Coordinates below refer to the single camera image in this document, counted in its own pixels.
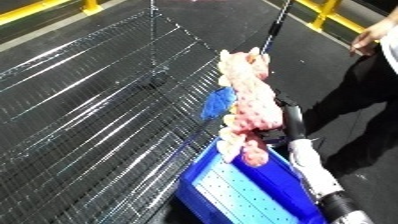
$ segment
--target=wire mesh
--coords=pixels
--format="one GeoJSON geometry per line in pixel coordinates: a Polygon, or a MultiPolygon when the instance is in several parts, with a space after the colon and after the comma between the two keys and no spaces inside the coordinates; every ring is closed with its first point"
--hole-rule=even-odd
{"type": "Polygon", "coordinates": [[[145,222],[213,138],[167,163],[217,76],[213,50],[148,12],[0,73],[0,223],[145,222]]]}

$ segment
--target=yellow railing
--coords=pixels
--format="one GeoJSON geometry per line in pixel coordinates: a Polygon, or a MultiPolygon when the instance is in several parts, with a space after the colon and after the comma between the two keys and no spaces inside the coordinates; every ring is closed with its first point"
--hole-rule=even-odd
{"type": "MultiPolygon", "coordinates": [[[[21,19],[26,16],[47,10],[54,6],[63,4],[71,0],[42,0],[4,14],[0,14],[0,26],[12,21],[21,19]]],[[[84,0],[83,12],[87,15],[95,14],[101,11],[102,8],[97,4],[97,0],[84,0]]]]}
{"type": "MultiPolygon", "coordinates": [[[[13,11],[0,14],[0,26],[68,1],[71,0],[42,0],[13,11]]],[[[98,5],[97,0],[83,1],[83,12],[87,15],[92,15],[102,10],[101,6],[98,5]]],[[[340,5],[341,1],[342,0],[325,0],[323,4],[317,4],[311,0],[297,0],[297,2],[318,14],[316,19],[312,23],[308,24],[308,26],[313,30],[321,32],[326,19],[331,19],[357,33],[362,32],[364,29],[363,27],[335,12],[335,9],[340,5]]]]}
{"type": "Polygon", "coordinates": [[[325,0],[323,4],[317,4],[311,0],[297,0],[300,4],[318,13],[316,19],[308,24],[311,29],[321,32],[323,24],[326,19],[329,18],[354,32],[361,33],[364,30],[362,26],[336,13],[335,9],[339,7],[341,1],[342,0],[325,0]]]}

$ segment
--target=metal pole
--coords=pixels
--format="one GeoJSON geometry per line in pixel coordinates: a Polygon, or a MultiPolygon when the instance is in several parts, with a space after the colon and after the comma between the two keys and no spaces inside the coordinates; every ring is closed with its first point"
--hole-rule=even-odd
{"type": "Polygon", "coordinates": [[[271,46],[274,42],[275,37],[278,35],[280,29],[282,28],[282,24],[285,21],[287,14],[289,13],[290,8],[292,7],[295,0],[288,0],[282,9],[279,11],[278,17],[272,24],[271,28],[268,31],[268,37],[263,44],[263,48],[261,49],[261,54],[266,54],[271,49],[271,46]]]}

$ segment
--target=blue plastic bin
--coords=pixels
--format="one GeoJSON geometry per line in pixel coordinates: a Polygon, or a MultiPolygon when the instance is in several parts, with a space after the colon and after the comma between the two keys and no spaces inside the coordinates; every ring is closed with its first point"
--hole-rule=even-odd
{"type": "Polygon", "coordinates": [[[216,139],[183,173],[177,197],[209,224],[325,224],[287,161],[270,150],[269,162],[252,168],[222,161],[216,139]]]}

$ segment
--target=plush toy ear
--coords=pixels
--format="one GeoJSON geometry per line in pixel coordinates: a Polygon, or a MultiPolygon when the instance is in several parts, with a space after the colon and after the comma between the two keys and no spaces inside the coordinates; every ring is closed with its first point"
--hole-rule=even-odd
{"type": "Polygon", "coordinates": [[[236,101],[236,94],[232,87],[223,87],[207,97],[202,109],[203,120],[214,119],[225,114],[236,101]]]}

